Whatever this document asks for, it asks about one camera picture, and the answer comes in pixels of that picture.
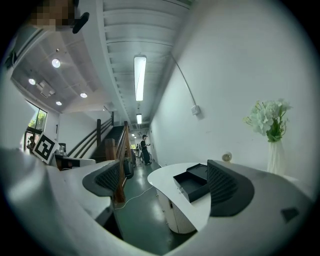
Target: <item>wall outlet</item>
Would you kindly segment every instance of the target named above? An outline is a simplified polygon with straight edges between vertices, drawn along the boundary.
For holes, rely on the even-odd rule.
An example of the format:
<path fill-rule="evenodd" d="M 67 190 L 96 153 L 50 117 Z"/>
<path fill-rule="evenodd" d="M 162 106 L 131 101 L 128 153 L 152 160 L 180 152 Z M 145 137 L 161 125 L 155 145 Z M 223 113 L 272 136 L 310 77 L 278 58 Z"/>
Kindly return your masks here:
<path fill-rule="evenodd" d="M 200 114 L 200 107 L 198 105 L 194 105 L 191 108 L 191 112 L 192 112 L 192 115 L 194 115 L 194 116 Z"/>

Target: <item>staircase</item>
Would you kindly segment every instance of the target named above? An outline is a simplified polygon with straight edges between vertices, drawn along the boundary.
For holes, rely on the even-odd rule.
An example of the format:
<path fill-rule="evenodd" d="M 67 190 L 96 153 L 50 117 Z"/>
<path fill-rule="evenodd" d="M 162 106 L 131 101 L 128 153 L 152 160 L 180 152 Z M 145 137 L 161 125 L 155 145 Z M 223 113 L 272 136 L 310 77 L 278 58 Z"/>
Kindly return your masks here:
<path fill-rule="evenodd" d="M 107 134 L 107 136 L 101 141 L 100 146 L 97 147 L 96 150 L 93 152 L 90 159 L 94 159 L 97 163 L 106 161 L 107 159 L 105 140 L 114 139 L 115 145 L 117 145 L 123 129 L 124 126 L 113 127 L 111 131 Z"/>

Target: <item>white cable on floor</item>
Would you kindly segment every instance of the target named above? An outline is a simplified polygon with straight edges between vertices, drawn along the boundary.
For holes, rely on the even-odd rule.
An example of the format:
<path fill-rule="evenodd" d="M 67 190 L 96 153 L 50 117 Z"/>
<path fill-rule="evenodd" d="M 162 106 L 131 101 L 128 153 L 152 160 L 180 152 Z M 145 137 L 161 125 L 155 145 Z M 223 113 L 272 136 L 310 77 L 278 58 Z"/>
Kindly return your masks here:
<path fill-rule="evenodd" d="M 135 196 L 135 197 L 132 197 L 132 198 L 130 198 L 125 204 L 124 204 L 124 206 L 123 207 L 121 207 L 121 208 L 116 208 L 115 210 L 120 210 L 120 209 L 122 209 L 122 208 L 125 208 L 126 207 L 126 205 L 127 205 L 127 203 L 129 203 L 129 201 L 130 200 L 132 200 L 132 199 L 134 199 L 134 198 L 138 198 L 138 197 L 141 197 L 144 193 L 146 193 L 148 190 L 150 190 L 150 189 L 152 189 L 153 188 L 153 186 L 152 187 L 150 187 L 150 188 L 148 188 L 146 191 L 144 191 L 142 194 L 140 194 L 140 195 L 138 195 L 138 196 Z"/>

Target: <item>white ceiling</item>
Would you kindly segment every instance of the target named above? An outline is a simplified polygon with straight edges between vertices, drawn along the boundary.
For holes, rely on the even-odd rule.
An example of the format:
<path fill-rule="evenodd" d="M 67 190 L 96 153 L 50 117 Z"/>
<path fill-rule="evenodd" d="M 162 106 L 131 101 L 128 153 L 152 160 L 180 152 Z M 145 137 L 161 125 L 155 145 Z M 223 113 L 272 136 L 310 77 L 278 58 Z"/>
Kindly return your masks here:
<path fill-rule="evenodd" d="M 131 124 L 137 123 L 137 113 L 142 113 L 143 122 L 150 121 L 170 51 L 189 8 L 188 4 L 176 0 L 103 0 L 110 75 Z M 143 101 L 140 103 L 135 99 L 136 55 L 147 57 Z"/>
<path fill-rule="evenodd" d="M 52 66 L 53 59 L 60 60 L 59 68 Z M 102 88 L 81 31 L 78 34 L 72 31 L 48 32 L 19 62 L 12 78 L 24 92 L 61 113 L 82 111 L 82 108 L 102 110 L 111 101 Z M 55 94 L 43 97 L 36 85 L 29 84 L 29 78 L 37 83 L 45 80 Z M 88 97 L 80 97 L 82 92 Z"/>

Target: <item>person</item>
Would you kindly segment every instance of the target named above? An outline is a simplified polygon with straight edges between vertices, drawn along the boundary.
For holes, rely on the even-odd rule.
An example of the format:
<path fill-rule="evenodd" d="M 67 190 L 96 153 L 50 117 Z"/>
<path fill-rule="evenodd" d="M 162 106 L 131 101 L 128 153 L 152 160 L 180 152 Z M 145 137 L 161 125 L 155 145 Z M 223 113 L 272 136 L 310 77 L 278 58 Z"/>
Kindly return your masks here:
<path fill-rule="evenodd" d="M 27 149 L 29 149 L 30 154 L 34 155 L 32 150 L 34 150 L 36 143 L 35 143 L 35 138 L 31 136 L 28 140 L 28 145 L 26 146 Z"/>
<path fill-rule="evenodd" d="M 142 147 L 142 154 L 143 154 L 143 158 L 144 158 L 144 162 L 145 165 L 151 165 L 150 163 L 150 155 L 147 149 L 147 146 L 150 146 L 150 144 L 146 144 L 146 139 L 147 139 L 147 135 L 143 135 L 142 136 L 142 141 L 141 141 L 141 147 Z"/>

